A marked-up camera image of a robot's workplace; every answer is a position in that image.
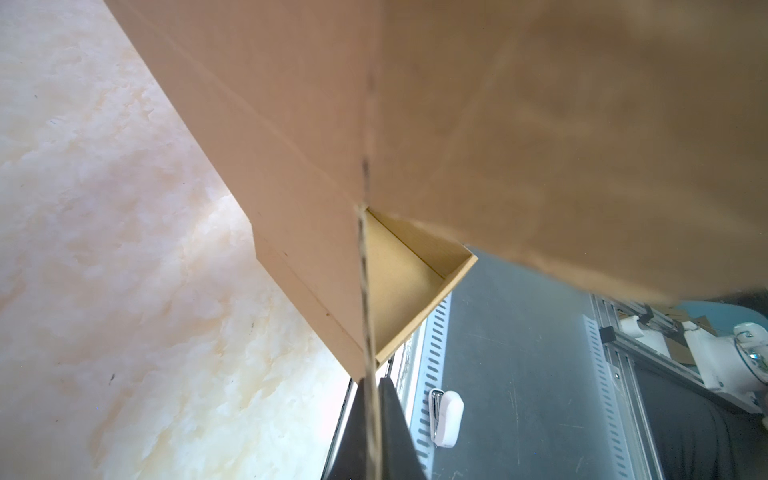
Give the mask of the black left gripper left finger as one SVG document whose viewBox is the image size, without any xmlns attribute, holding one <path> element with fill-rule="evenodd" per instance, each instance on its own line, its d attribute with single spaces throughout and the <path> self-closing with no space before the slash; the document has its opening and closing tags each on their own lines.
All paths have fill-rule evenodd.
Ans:
<svg viewBox="0 0 768 480">
<path fill-rule="evenodd" d="M 351 380 L 326 458 L 322 478 L 365 479 L 366 442 L 365 391 Z"/>
</svg>

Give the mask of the brown cardboard box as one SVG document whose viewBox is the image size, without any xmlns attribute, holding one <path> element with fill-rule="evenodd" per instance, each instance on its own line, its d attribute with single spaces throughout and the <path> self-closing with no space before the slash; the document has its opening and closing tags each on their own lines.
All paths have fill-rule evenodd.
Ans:
<svg viewBox="0 0 768 480">
<path fill-rule="evenodd" d="M 370 380 L 483 250 L 614 299 L 767 282 L 763 1 L 112 1 Z"/>
</svg>

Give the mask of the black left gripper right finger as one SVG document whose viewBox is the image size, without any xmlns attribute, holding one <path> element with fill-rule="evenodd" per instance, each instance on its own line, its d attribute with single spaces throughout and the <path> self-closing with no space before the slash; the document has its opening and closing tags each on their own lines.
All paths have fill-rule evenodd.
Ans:
<svg viewBox="0 0 768 480">
<path fill-rule="evenodd" d="M 425 480 L 396 388 L 390 378 L 379 382 L 382 425 L 382 478 Z"/>
</svg>

